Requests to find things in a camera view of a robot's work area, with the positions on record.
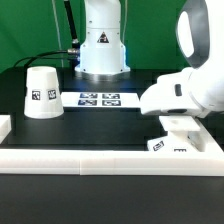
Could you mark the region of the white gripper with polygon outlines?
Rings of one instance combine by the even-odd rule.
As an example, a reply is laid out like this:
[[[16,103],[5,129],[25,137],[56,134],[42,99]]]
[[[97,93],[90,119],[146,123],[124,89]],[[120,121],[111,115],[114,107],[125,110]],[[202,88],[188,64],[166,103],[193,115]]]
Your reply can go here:
[[[159,76],[140,97],[141,113],[200,115],[202,107],[189,92],[188,80],[192,72],[192,68],[185,68],[181,72]]]

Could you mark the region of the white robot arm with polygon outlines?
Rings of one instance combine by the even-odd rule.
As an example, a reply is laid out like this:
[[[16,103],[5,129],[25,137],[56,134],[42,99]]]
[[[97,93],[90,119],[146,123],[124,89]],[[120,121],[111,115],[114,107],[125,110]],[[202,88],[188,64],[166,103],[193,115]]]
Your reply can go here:
[[[130,70],[120,40],[119,0],[84,0],[86,38],[80,47],[79,73],[111,77]],[[144,115],[206,117],[224,112],[224,0],[187,0],[176,37],[189,66],[161,75],[140,97]]]

